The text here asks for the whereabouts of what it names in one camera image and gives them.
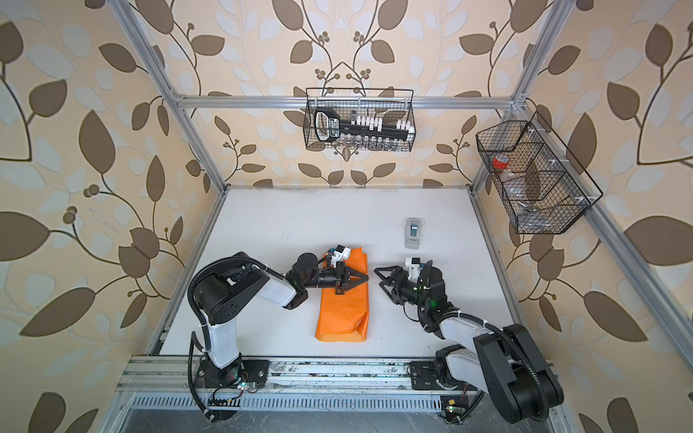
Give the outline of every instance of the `brown leaf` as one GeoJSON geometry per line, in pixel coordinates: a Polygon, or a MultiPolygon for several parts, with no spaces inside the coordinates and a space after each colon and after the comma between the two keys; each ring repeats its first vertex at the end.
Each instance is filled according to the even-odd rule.
{"type": "Polygon", "coordinates": [[[50,235],[48,227],[29,215],[0,212],[0,262],[27,257],[39,249],[50,235]]]}
{"type": "Polygon", "coordinates": [[[153,202],[158,202],[164,195],[166,187],[166,176],[164,175],[164,166],[161,164],[159,157],[154,156],[147,170],[147,194],[153,202]]]}
{"type": "Polygon", "coordinates": [[[386,0],[378,11],[378,25],[383,30],[392,30],[402,22],[407,12],[407,0],[386,0]]]}
{"type": "Polygon", "coordinates": [[[381,164],[373,170],[373,177],[385,177],[392,173],[397,167],[397,163],[394,162],[387,162],[385,164],[381,164]]]}
{"type": "Polygon", "coordinates": [[[161,126],[161,131],[164,133],[165,136],[168,136],[168,112],[166,111],[166,107],[163,105],[160,105],[157,107],[157,117],[159,118],[159,126],[161,126]]]}
{"type": "Polygon", "coordinates": [[[301,173],[305,174],[306,176],[310,177],[322,177],[322,171],[316,166],[313,166],[311,164],[304,164],[304,163],[299,163],[299,170],[301,173]]]}
{"type": "Polygon", "coordinates": [[[552,119],[551,111],[544,105],[536,106],[536,120],[539,121],[539,125],[543,126],[548,134],[551,132],[552,119]]]}
{"type": "Polygon", "coordinates": [[[257,146],[254,144],[246,144],[243,147],[240,148],[240,154],[241,155],[250,155],[255,153],[255,149],[257,149],[257,146]]]}
{"type": "Polygon", "coordinates": [[[327,183],[330,185],[338,185],[344,179],[344,171],[333,171],[327,177],[327,183]]]}
{"type": "Polygon", "coordinates": [[[394,63],[394,53],[390,45],[381,39],[373,41],[371,45],[371,54],[375,60],[380,63],[394,63]]]}
{"type": "Polygon", "coordinates": [[[351,180],[353,180],[357,185],[365,185],[366,182],[368,182],[368,176],[366,176],[366,173],[362,171],[352,170],[351,180]]]}
{"type": "Polygon", "coordinates": [[[141,278],[149,272],[149,259],[134,247],[118,247],[118,259],[123,271],[132,278],[141,278]]]}
{"type": "Polygon", "coordinates": [[[303,27],[303,12],[293,0],[272,0],[274,13],[284,27],[289,30],[301,30],[303,27]]]}
{"type": "Polygon", "coordinates": [[[197,159],[191,159],[185,164],[185,169],[194,177],[199,176],[202,172],[202,167],[200,167],[200,162],[198,162],[197,159]]]}
{"type": "Polygon", "coordinates": [[[548,71],[551,75],[558,75],[566,72],[575,63],[580,54],[580,48],[575,45],[562,46],[549,62],[548,71]]]}
{"type": "Polygon", "coordinates": [[[378,94],[380,98],[394,98],[394,87],[390,86],[378,94]]]}
{"type": "Polygon", "coordinates": [[[672,34],[661,24],[655,24],[645,42],[647,59],[655,65],[663,67],[669,56],[672,55],[673,48],[674,39],[672,34]]]}
{"type": "Polygon", "coordinates": [[[546,8],[547,0],[516,0],[510,12],[510,26],[517,33],[532,27],[546,8]]]}
{"type": "Polygon", "coordinates": [[[529,257],[538,262],[553,248],[554,235],[534,235],[529,242],[529,257]]]}
{"type": "Polygon", "coordinates": [[[640,95],[630,87],[610,82],[606,86],[606,99],[611,111],[622,121],[630,120],[638,114],[640,95]]]}
{"type": "Polygon", "coordinates": [[[98,409],[92,409],[82,414],[79,418],[72,421],[65,433],[87,433],[96,418],[96,412],[98,412],[98,409]]]}
{"type": "Polygon", "coordinates": [[[559,317],[556,315],[556,310],[546,296],[539,298],[539,308],[541,309],[541,314],[544,315],[544,319],[546,319],[546,323],[553,329],[562,332],[561,323],[559,322],[559,317]]]}
{"type": "Polygon", "coordinates": [[[217,55],[224,49],[224,38],[215,35],[198,35],[190,41],[190,45],[199,55],[217,55]]]}
{"type": "Polygon", "coordinates": [[[564,262],[565,252],[562,249],[552,249],[536,264],[536,271],[546,281],[555,280],[561,275],[564,262]]]}
{"type": "Polygon", "coordinates": [[[462,135],[469,133],[469,131],[471,131],[475,126],[476,126],[476,115],[468,118],[467,122],[464,122],[464,125],[462,125],[462,135]]]}
{"type": "Polygon", "coordinates": [[[132,110],[132,130],[139,131],[149,120],[149,103],[139,103],[132,110]]]}
{"type": "Polygon", "coordinates": [[[534,44],[528,44],[527,48],[525,48],[525,54],[522,56],[523,68],[527,66],[527,61],[529,60],[529,56],[532,54],[532,50],[534,50],[534,44]]]}
{"type": "Polygon", "coordinates": [[[260,187],[264,187],[264,188],[272,188],[272,187],[274,186],[274,184],[272,183],[272,180],[271,180],[271,179],[262,179],[262,180],[258,180],[257,182],[255,182],[255,183],[253,184],[253,186],[260,186],[260,187]]]}
{"type": "Polygon", "coordinates": [[[291,49],[289,56],[290,62],[301,64],[306,63],[313,56],[313,43],[311,41],[298,41],[291,49]]]}
{"type": "Polygon", "coordinates": [[[246,173],[257,173],[258,171],[262,171],[265,169],[265,166],[261,166],[259,164],[243,164],[240,167],[241,170],[245,171],[246,173]]]}
{"type": "Polygon", "coordinates": [[[284,116],[297,127],[304,127],[306,115],[301,112],[284,112],[284,116]]]}
{"type": "Polygon", "coordinates": [[[36,86],[29,93],[31,109],[41,117],[51,117],[62,108],[67,99],[67,81],[58,80],[36,86]]]}
{"type": "Polygon", "coordinates": [[[147,305],[147,295],[140,293],[132,300],[128,311],[125,312],[123,321],[121,322],[121,329],[127,328],[136,321],[144,311],[144,307],[147,305]]]}
{"type": "Polygon", "coordinates": [[[455,96],[458,98],[481,98],[481,92],[478,90],[468,90],[455,96]]]}
{"type": "Polygon", "coordinates": [[[606,408],[606,420],[613,433],[638,433],[638,422],[625,397],[614,398],[606,408]]]}
{"type": "Polygon", "coordinates": [[[595,0],[577,0],[576,4],[578,9],[582,11],[591,10],[595,6],[595,0]]]}
{"type": "Polygon", "coordinates": [[[168,241],[173,245],[176,245],[180,240],[180,236],[183,234],[183,217],[178,217],[178,219],[173,224],[170,233],[168,234],[168,241]]]}
{"type": "Polygon", "coordinates": [[[214,124],[226,135],[231,135],[231,128],[219,116],[214,116],[214,124]]]}
{"type": "Polygon", "coordinates": [[[604,293],[587,292],[583,301],[587,312],[607,333],[627,342],[647,340],[645,333],[626,310],[604,293]]]}
{"type": "Polygon", "coordinates": [[[590,418],[587,415],[583,415],[583,414],[578,414],[578,415],[580,417],[580,422],[582,423],[582,429],[585,430],[585,433],[604,433],[604,431],[599,426],[599,424],[594,422],[592,420],[592,418],[590,418]]]}
{"type": "Polygon", "coordinates": [[[568,140],[566,157],[578,174],[590,165],[597,151],[597,131],[590,116],[585,113],[577,122],[568,140]]]}
{"type": "Polygon", "coordinates": [[[493,49],[495,42],[491,36],[485,33],[472,33],[471,35],[461,36],[459,44],[462,49],[471,55],[487,54],[493,49]]]}
{"type": "Polygon", "coordinates": [[[513,245],[519,247],[522,240],[520,239],[520,235],[518,235],[515,231],[515,227],[513,227],[511,222],[508,224],[508,234],[510,235],[510,240],[513,242],[513,245]]]}
{"type": "Polygon", "coordinates": [[[79,135],[82,155],[89,165],[102,175],[111,169],[116,161],[116,146],[113,138],[94,110],[82,121],[79,135]]]}
{"type": "Polygon", "coordinates": [[[135,0],[139,13],[150,26],[165,35],[173,31],[173,13],[166,0],[135,0]]]}
{"type": "Polygon", "coordinates": [[[166,67],[166,61],[164,60],[164,53],[161,52],[161,48],[159,48],[158,45],[153,45],[152,49],[154,50],[154,53],[157,55],[157,58],[159,59],[159,63],[161,63],[161,67],[165,68],[166,67]]]}
{"type": "Polygon", "coordinates": [[[541,196],[541,174],[536,168],[534,161],[529,163],[529,167],[525,171],[525,185],[527,185],[527,199],[531,203],[535,203],[541,196]]]}
{"type": "Polygon", "coordinates": [[[24,40],[15,23],[7,21],[0,26],[0,62],[14,62],[24,52],[24,40]]]}
{"type": "Polygon", "coordinates": [[[85,6],[89,9],[99,9],[106,4],[106,0],[85,0],[85,6]]]}
{"type": "Polygon", "coordinates": [[[311,152],[322,152],[325,150],[325,143],[322,141],[313,141],[311,144],[306,146],[306,149],[310,150],[311,152]]]}
{"type": "Polygon", "coordinates": [[[446,162],[442,164],[433,164],[432,166],[428,167],[433,171],[437,171],[438,173],[448,173],[453,171],[453,165],[446,162]]]}
{"type": "Polygon", "coordinates": [[[383,115],[383,123],[397,123],[397,121],[406,116],[406,114],[407,112],[402,109],[391,109],[383,115]]]}
{"type": "Polygon", "coordinates": [[[134,72],[137,68],[137,63],[135,63],[132,54],[120,44],[110,42],[99,46],[98,50],[103,58],[106,59],[106,62],[109,62],[111,66],[121,72],[134,72]]]}
{"type": "Polygon", "coordinates": [[[65,418],[65,399],[55,392],[39,397],[29,420],[29,433],[53,433],[65,418]]]}
{"type": "Polygon", "coordinates": [[[633,223],[625,234],[651,265],[673,266],[693,261],[693,226],[684,221],[650,216],[633,223]]]}
{"type": "Polygon", "coordinates": [[[64,330],[84,316],[94,303],[96,294],[89,288],[75,288],[61,294],[43,307],[19,334],[45,337],[64,330]]]}
{"type": "Polygon", "coordinates": [[[423,185],[424,188],[438,188],[439,186],[443,186],[442,183],[434,179],[424,179],[421,185],[423,185]]]}
{"type": "Polygon", "coordinates": [[[159,254],[159,237],[156,233],[143,227],[130,230],[132,243],[148,258],[154,258],[159,254]]]}
{"type": "Polygon", "coordinates": [[[447,144],[437,144],[435,148],[438,152],[442,154],[450,155],[453,153],[453,148],[447,144]]]}

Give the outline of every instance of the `small gray device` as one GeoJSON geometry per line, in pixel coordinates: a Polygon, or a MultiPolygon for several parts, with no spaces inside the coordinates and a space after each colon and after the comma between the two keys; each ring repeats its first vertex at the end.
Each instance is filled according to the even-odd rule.
{"type": "Polygon", "coordinates": [[[404,227],[404,246],[409,249],[419,249],[421,243],[421,220],[408,218],[404,227]]]}

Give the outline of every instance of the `black cable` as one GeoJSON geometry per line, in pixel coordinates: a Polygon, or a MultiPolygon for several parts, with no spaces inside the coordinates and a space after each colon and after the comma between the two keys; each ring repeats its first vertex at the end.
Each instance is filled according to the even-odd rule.
{"type": "Polygon", "coordinates": [[[407,306],[407,303],[406,303],[406,302],[402,304],[402,311],[404,311],[404,315],[407,316],[407,319],[409,319],[409,320],[411,320],[411,321],[415,321],[416,323],[419,323],[419,322],[420,322],[419,320],[414,320],[414,319],[412,319],[411,317],[409,317],[409,315],[407,314],[407,308],[406,308],[406,306],[407,306]]]}
{"type": "Polygon", "coordinates": [[[190,389],[190,394],[193,396],[193,400],[195,401],[195,404],[200,408],[202,413],[204,414],[205,418],[209,420],[209,422],[213,423],[214,422],[214,414],[211,413],[209,409],[207,409],[204,406],[204,403],[200,399],[200,396],[198,395],[197,391],[195,390],[195,384],[193,383],[193,349],[195,348],[195,344],[193,343],[192,337],[190,338],[190,350],[188,351],[188,389],[190,389]]]}
{"type": "Polygon", "coordinates": [[[442,315],[440,318],[438,318],[436,322],[433,323],[432,330],[429,330],[427,326],[424,327],[424,330],[426,332],[433,332],[434,330],[438,329],[438,326],[440,326],[440,323],[443,320],[451,319],[453,317],[471,320],[483,326],[484,328],[490,330],[492,333],[496,334],[501,340],[503,340],[503,342],[510,348],[510,351],[513,353],[514,357],[524,364],[525,368],[527,369],[527,373],[532,379],[532,384],[534,385],[536,393],[539,397],[539,415],[532,415],[530,416],[530,418],[539,422],[546,421],[549,417],[549,399],[546,396],[546,390],[544,390],[544,387],[542,386],[541,381],[539,380],[539,374],[537,374],[536,370],[534,369],[534,366],[532,366],[532,363],[529,361],[529,358],[525,355],[525,352],[523,352],[522,349],[520,349],[520,347],[515,343],[515,341],[513,341],[513,339],[510,338],[510,336],[506,334],[503,330],[486,322],[485,320],[480,319],[479,317],[469,315],[463,312],[446,313],[442,315]]]}

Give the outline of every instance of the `wallpaper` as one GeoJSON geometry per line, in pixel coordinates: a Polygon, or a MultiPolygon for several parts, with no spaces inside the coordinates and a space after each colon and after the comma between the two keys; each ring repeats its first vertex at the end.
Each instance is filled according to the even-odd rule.
{"type": "Polygon", "coordinates": [[[693,3],[595,2],[571,15],[529,107],[693,316],[693,3]]]}
{"type": "MultiPolygon", "coordinates": [[[[306,149],[304,113],[198,109],[193,116],[224,179],[234,186],[467,185],[481,164],[474,135],[497,123],[493,110],[419,110],[411,152],[306,149]]],[[[191,161],[191,174],[197,164],[191,161]]]]}
{"type": "Polygon", "coordinates": [[[548,0],[131,0],[180,94],[509,96],[548,0]]]}
{"type": "Polygon", "coordinates": [[[96,428],[217,196],[102,6],[0,2],[7,432],[96,428]]]}
{"type": "MultiPolygon", "coordinates": [[[[578,1],[528,100],[689,314],[692,20],[685,1],[578,1]]],[[[490,183],[480,197],[581,431],[690,430],[693,377],[584,218],[519,236],[490,183]]]]}

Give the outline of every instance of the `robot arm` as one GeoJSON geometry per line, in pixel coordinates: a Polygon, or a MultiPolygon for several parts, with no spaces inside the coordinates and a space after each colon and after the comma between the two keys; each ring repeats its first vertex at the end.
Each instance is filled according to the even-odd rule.
{"type": "Polygon", "coordinates": [[[523,326],[499,329],[456,308],[448,302],[442,273],[432,260],[422,265],[418,258],[407,259],[405,266],[407,270],[376,268],[375,273],[393,303],[417,306],[426,332],[456,343],[436,352],[438,385],[456,389],[466,382],[477,387],[510,423],[527,417],[544,421],[548,409],[563,402],[561,385],[523,326]]]}

